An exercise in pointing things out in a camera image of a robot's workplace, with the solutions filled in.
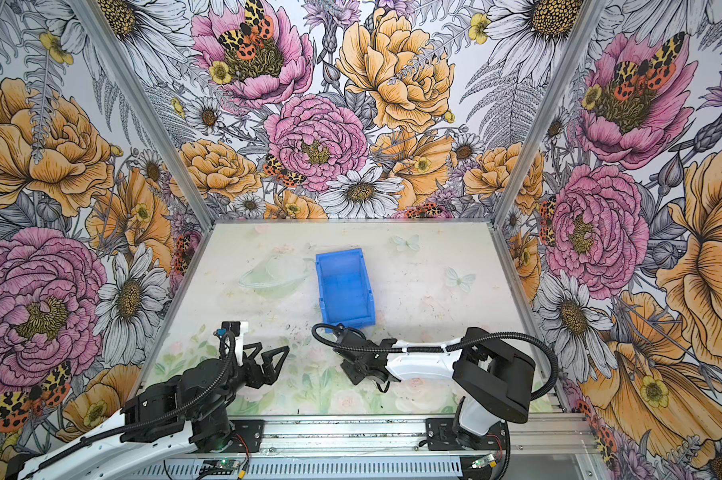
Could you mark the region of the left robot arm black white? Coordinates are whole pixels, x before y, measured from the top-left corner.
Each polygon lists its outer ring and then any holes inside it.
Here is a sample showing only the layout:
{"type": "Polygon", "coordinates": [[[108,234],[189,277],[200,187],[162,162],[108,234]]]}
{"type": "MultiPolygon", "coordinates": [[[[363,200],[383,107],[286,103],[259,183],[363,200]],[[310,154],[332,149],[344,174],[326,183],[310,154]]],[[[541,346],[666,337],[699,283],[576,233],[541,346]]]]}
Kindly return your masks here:
{"type": "Polygon", "coordinates": [[[244,453],[257,448],[259,421],[237,425],[228,406],[245,388],[272,385],[286,346],[263,350],[224,338],[215,358],[148,387],[103,423],[45,455],[19,454],[9,479],[118,479],[186,453],[244,453]]]}

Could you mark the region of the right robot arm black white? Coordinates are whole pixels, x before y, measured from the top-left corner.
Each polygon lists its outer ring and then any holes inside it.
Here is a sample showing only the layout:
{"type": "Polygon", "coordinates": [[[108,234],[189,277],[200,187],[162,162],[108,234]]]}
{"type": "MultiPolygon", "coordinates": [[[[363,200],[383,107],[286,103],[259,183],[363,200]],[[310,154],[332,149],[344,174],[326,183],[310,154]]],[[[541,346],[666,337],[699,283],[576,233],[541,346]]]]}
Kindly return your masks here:
{"type": "Polygon", "coordinates": [[[373,381],[381,392],[409,380],[449,380],[464,393],[449,423],[427,428],[430,448],[499,448],[492,440],[501,426],[528,421],[536,364],[502,338],[470,327],[463,337],[440,345],[386,339],[369,340],[342,324],[327,329],[341,368],[352,384],[373,381]]]}

